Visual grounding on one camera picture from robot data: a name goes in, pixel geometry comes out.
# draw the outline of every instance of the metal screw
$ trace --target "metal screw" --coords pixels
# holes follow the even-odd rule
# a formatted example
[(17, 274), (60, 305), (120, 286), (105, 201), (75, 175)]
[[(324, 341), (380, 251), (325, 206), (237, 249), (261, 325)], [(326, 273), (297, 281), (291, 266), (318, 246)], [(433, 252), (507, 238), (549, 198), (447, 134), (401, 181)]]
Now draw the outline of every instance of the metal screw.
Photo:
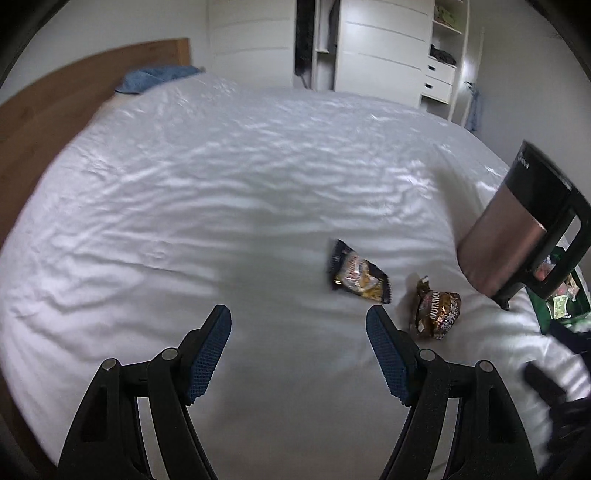
[(433, 350), (429, 350), (428, 348), (425, 348), (425, 350), (421, 350), (418, 353), (421, 358), (427, 362), (432, 362), (433, 360), (435, 360), (435, 352)]
[(495, 367), (492, 366), (492, 363), (490, 363), (487, 360), (483, 360), (482, 362), (479, 363), (480, 368), (482, 368), (485, 372), (489, 372), (491, 373)]
[(165, 360), (173, 360), (177, 357), (178, 352), (176, 348), (167, 348), (164, 352), (162, 352), (162, 358)]
[(115, 365), (117, 365), (117, 360), (115, 360), (114, 358), (108, 358), (107, 360), (101, 363), (101, 367), (103, 368), (103, 370), (107, 371), (111, 370), (111, 368), (113, 368)]

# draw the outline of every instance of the door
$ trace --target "door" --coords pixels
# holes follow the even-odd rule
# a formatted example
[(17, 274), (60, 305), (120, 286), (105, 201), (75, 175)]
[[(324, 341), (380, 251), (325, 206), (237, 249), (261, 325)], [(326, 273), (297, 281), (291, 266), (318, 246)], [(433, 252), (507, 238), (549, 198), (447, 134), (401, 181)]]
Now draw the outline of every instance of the door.
[(335, 90), (418, 107), (433, 0), (342, 0)]
[(469, 35), (466, 45), (466, 55), (462, 64), (462, 76), (457, 86), (457, 98), (449, 120), (464, 127), (468, 119), (470, 106), (472, 105), (471, 85), (476, 85), (482, 47), (484, 45), (484, 27), (480, 29), (480, 35)]
[(291, 87), (296, 0), (209, 0), (212, 73), (251, 86)]

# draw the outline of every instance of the white wardrobe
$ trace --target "white wardrobe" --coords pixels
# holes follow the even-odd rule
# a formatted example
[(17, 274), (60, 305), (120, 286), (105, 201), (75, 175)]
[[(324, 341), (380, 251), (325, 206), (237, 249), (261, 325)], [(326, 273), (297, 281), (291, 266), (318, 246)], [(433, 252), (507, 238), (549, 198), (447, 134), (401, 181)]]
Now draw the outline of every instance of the white wardrobe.
[[(308, 1), (315, 1), (313, 51), (302, 82), (294, 81), (298, 0), (209, 0), (211, 71), (254, 86), (303, 83), (463, 117), (454, 109), (466, 91), (469, 0)], [(454, 15), (456, 28), (439, 21), (436, 7)], [(457, 66), (430, 56), (431, 44)]]
[(433, 0), (342, 0), (335, 90), (419, 106)]

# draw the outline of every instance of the candy bar wrapper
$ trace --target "candy bar wrapper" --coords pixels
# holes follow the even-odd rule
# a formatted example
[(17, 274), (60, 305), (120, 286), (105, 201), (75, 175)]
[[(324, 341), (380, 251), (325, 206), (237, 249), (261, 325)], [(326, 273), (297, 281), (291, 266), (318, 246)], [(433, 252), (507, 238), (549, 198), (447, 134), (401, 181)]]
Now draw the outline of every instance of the candy bar wrapper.
[(330, 256), (329, 282), (333, 290), (342, 288), (368, 300), (391, 302), (388, 276), (342, 240), (335, 242)]
[(429, 288), (429, 278), (417, 283), (418, 307), (414, 325), (421, 336), (441, 340), (460, 315), (460, 295)]

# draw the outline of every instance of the white bed sheet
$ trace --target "white bed sheet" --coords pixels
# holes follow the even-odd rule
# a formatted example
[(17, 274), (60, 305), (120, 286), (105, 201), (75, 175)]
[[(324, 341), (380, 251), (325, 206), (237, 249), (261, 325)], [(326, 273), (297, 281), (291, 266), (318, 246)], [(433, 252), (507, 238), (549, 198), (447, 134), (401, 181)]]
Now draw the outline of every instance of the white bed sheet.
[[(451, 332), (421, 346), (493, 361), (540, 463), (547, 410), (520, 369), (538, 360), (577, 398), (589, 392), (583, 364), (540, 335), (523, 291), (503, 312), (455, 254), (506, 171), (467, 131), (395, 103), (208, 74), (157, 87), (59, 155), (5, 244), (12, 395), (57, 462), (103, 359), (148, 360), (223, 303), (232, 334), (190, 408), (219, 478), (378, 478), (407, 409), (366, 337), (371, 304), (327, 285), (329, 239), (341, 238), (389, 275), (399, 327), (419, 277), (460, 293)], [(445, 460), (442, 449), (439, 474)]]

